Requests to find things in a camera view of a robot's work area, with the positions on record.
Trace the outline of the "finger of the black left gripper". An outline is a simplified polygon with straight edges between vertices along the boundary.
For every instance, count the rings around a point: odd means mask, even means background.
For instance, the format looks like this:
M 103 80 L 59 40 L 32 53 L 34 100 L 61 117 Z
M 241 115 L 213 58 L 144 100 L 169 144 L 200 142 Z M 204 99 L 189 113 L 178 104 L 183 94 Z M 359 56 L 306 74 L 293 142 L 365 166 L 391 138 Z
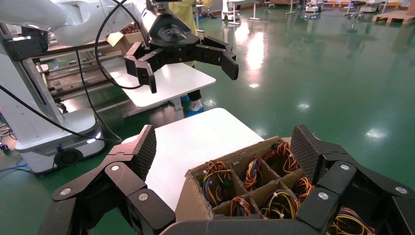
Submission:
M 232 49 L 233 47 L 228 43 L 204 36 L 194 46 L 194 57 L 198 62 L 220 66 L 231 80 L 236 80 L 239 75 L 239 65 Z
M 135 76 L 140 85 L 147 85 L 152 94 L 157 92 L 154 71 L 163 66 L 161 56 L 164 49 L 151 49 L 143 42 L 135 42 L 124 55 L 127 73 Z

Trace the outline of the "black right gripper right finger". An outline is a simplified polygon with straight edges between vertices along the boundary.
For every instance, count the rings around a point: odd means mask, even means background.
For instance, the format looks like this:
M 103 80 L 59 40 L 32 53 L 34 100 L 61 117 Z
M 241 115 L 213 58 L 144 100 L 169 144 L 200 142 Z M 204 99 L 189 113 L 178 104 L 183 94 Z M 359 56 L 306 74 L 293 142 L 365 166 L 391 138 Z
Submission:
M 377 234 L 415 231 L 415 192 L 359 164 L 340 145 L 317 139 L 305 125 L 294 127 L 291 151 L 314 186 L 297 219 L 326 233 L 341 208 L 354 210 Z

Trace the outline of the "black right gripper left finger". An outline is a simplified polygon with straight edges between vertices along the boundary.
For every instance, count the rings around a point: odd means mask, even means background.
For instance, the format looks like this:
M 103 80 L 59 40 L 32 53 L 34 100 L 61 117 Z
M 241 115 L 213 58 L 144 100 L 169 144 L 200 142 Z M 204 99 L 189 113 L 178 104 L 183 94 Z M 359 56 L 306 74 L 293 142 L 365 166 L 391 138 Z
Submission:
M 87 235 L 118 209 L 138 235 L 158 235 L 176 221 L 172 209 L 146 184 L 154 161 L 155 129 L 146 125 L 132 141 L 114 146 L 99 166 L 56 189 L 54 235 Z

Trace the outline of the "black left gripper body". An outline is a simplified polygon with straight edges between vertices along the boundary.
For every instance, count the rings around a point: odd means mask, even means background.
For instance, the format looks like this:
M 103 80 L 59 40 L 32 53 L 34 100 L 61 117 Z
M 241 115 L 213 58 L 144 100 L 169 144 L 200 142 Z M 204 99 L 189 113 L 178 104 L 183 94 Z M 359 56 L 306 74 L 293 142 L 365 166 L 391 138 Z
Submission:
M 151 51 L 161 49 L 161 62 L 175 64 L 195 61 L 200 38 L 169 9 L 144 12 L 144 40 Z

